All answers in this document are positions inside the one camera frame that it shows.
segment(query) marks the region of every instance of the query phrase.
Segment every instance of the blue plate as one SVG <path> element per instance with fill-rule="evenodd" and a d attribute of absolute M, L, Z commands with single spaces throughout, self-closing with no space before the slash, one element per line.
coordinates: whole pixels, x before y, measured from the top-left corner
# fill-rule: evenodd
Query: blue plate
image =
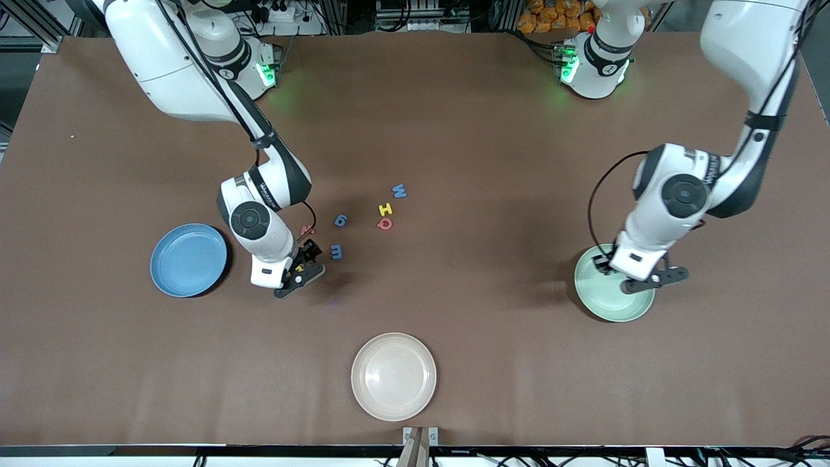
<path fill-rule="evenodd" d="M 150 258 L 150 277 L 168 295 L 193 297 L 216 283 L 226 264 L 227 245 L 216 229 L 185 224 L 159 240 Z"/>

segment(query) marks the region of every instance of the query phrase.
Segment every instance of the green led light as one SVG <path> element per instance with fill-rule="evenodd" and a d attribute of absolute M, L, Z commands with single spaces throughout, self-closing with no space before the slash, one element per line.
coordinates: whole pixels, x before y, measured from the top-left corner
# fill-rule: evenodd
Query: green led light
<path fill-rule="evenodd" d="M 566 83 L 573 81 L 577 68 L 579 68 L 579 57 L 574 57 L 568 65 L 562 68 L 562 81 Z"/>
<path fill-rule="evenodd" d="M 622 66 L 622 70 L 620 71 L 620 77 L 617 79 L 617 84 L 620 84 L 625 79 L 625 71 L 628 68 L 629 63 L 631 63 L 631 61 L 626 60 L 625 65 Z"/>
<path fill-rule="evenodd" d="M 268 65 L 260 65 L 259 63 L 256 64 L 256 70 L 260 74 L 260 78 L 262 79 L 262 84 L 265 86 L 274 86 L 276 80 L 274 79 L 274 72 L 271 71 L 271 67 Z"/>

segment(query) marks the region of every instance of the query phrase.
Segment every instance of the brown table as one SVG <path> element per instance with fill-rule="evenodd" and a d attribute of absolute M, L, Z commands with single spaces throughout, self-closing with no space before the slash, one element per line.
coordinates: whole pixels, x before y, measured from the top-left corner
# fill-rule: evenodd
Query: brown table
<path fill-rule="evenodd" d="M 570 285 L 597 178 L 666 141 L 729 154 L 740 130 L 745 96 L 697 35 L 646 35 L 602 101 L 502 35 L 301 38 L 289 57 L 259 103 L 313 175 L 316 240 L 344 258 L 285 301 L 248 283 L 236 243 L 205 297 L 149 278 L 171 228 L 227 231 L 213 200 L 253 161 L 242 130 L 159 113 L 109 40 L 43 57 L 0 165 L 0 442 L 381 444 L 437 425 L 445 444 L 789 445 L 830 431 L 830 131 L 806 74 L 755 208 L 680 241 L 691 279 L 610 324 Z M 607 240 L 633 171 L 598 197 Z M 302 207 L 284 218 L 309 222 Z M 437 361 L 432 404 L 403 423 L 364 413 L 349 385 L 383 332 Z"/>

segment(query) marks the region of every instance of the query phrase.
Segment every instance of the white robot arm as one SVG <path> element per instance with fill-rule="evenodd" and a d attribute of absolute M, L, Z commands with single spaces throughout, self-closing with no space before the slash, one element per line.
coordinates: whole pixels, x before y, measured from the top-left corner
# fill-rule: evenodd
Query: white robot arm
<path fill-rule="evenodd" d="M 732 156 L 666 144 L 643 158 L 633 183 L 637 206 L 605 258 L 610 262 L 595 258 L 601 270 L 610 267 L 630 278 L 623 283 L 624 292 L 682 280 L 685 274 L 657 269 L 667 250 L 704 214 L 727 218 L 752 206 L 798 77 L 794 31 L 807 2 L 712 3 L 701 48 L 746 90 L 749 112 Z"/>
<path fill-rule="evenodd" d="M 640 8 L 653 0 L 594 0 L 603 10 L 593 32 L 581 32 L 565 41 L 575 53 L 569 56 L 559 79 L 589 99 L 610 95 L 625 79 L 631 50 L 646 28 Z"/>
<path fill-rule="evenodd" d="M 297 263 L 314 263 L 321 251 L 309 241 L 295 252 L 294 237 L 276 215 L 305 201 L 311 178 L 240 85 L 260 73 L 231 20 L 186 1 L 95 1 L 127 67 L 159 110 L 184 120 L 239 123 L 257 154 L 267 155 L 266 163 L 225 180 L 217 197 L 222 219 L 252 255 L 251 283 L 284 297 L 319 277 L 325 269 L 317 263 L 295 273 Z"/>

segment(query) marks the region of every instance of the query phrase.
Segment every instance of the green plate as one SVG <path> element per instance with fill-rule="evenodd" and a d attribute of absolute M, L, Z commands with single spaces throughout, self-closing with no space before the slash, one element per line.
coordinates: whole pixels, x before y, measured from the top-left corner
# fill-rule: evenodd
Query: green plate
<path fill-rule="evenodd" d="M 613 245 L 603 245 L 605 252 L 611 251 Z M 599 248 L 593 247 L 583 253 L 574 270 L 574 285 L 579 299 L 591 313 L 604 320 L 613 322 L 633 321 L 646 314 L 654 302 L 654 289 L 627 294 L 620 284 L 625 280 L 621 273 L 600 273 L 593 265 L 593 257 L 601 254 Z"/>

